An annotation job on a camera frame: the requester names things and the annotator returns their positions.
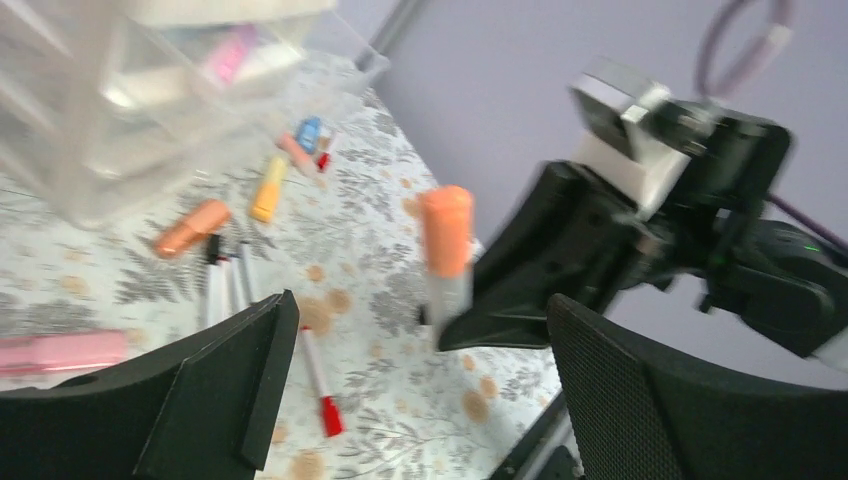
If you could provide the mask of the yellow pink highlighter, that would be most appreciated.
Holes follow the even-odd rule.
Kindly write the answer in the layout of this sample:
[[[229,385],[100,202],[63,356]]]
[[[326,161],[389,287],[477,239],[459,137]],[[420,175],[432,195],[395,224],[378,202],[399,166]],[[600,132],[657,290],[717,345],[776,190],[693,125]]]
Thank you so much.
[[[305,176],[313,178],[318,173],[312,156],[308,154],[289,133],[283,134],[277,141],[278,148],[290,158],[292,164]]]

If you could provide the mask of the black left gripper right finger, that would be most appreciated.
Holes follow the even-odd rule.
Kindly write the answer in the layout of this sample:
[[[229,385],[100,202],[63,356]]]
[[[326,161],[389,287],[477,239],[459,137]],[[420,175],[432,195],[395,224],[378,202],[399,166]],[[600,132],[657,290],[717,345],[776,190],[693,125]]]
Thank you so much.
[[[557,294],[547,324],[590,479],[843,479],[847,395],[764,379]]]

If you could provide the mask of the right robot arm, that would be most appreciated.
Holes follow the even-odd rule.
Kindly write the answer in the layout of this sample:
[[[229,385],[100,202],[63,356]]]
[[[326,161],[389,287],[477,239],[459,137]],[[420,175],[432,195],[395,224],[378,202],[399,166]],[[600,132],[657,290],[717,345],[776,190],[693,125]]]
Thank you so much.
[[[847,249],[762,218],[792,141],[770,120],[727,113],[648,219],[589,167],[546,162],[474,264],[471,305],[437,334],[437,349],[541,349],[554,295],[604,314],[622,291],[664,290],[689,274],[706,285],[700,311],[733,313],[795,355],[812,355],[847,325]]]

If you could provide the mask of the orange cap grey marker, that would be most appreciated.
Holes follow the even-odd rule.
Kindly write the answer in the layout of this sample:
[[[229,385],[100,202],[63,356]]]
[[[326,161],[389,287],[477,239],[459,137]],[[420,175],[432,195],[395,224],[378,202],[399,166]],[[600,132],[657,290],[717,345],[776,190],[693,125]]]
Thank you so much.
[[[419,197],[426,266],[426,323],[438,340],[450,321],[472,303],[473,197],[446,185]]]

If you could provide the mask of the white plastic drawer unit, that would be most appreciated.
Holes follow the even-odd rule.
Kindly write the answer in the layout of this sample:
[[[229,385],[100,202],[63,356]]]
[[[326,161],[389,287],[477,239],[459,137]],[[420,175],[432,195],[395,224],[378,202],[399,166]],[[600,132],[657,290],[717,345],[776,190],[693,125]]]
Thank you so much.
[[[203,64],[258,38],[233,82]],[[305,117],[341,121],[383,71],[332,1],[5,1],[1,171],[93,229],[260,151]]]

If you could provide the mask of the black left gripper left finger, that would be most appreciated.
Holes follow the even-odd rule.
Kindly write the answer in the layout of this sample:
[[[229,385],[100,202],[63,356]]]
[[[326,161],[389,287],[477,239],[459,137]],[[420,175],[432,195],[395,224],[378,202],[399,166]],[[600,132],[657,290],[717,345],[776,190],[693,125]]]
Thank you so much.
[[[300,312],[274,294],[49,389],[1,395],[5,479],[251,479],[265,466]]]

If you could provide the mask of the yellow orange highlighter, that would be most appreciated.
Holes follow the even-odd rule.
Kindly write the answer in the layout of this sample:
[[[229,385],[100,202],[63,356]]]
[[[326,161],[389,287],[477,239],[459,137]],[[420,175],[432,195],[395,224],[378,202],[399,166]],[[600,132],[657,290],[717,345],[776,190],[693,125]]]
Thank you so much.
[[[269,160],[249,209],[252,218],[263,223],[271,222],[287,171],[288,161],[282,156],[274,156]]]

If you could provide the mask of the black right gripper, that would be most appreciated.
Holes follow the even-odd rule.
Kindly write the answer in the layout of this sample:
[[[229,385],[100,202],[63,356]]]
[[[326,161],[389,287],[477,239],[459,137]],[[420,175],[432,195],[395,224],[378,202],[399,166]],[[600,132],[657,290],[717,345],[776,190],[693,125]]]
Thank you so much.
[[[549,344],[546,312],[555,294],[604,312],[620,290],[664,289],[680,273],[726,271],[763,211],[791,132],[739,112],[699,122],[684,109],[660,109],[650,130],[690,157],[661,208],[643,220],[588,168],[544,163],[474,263],[472,304],[438,335],[438,350],[541,349]]]

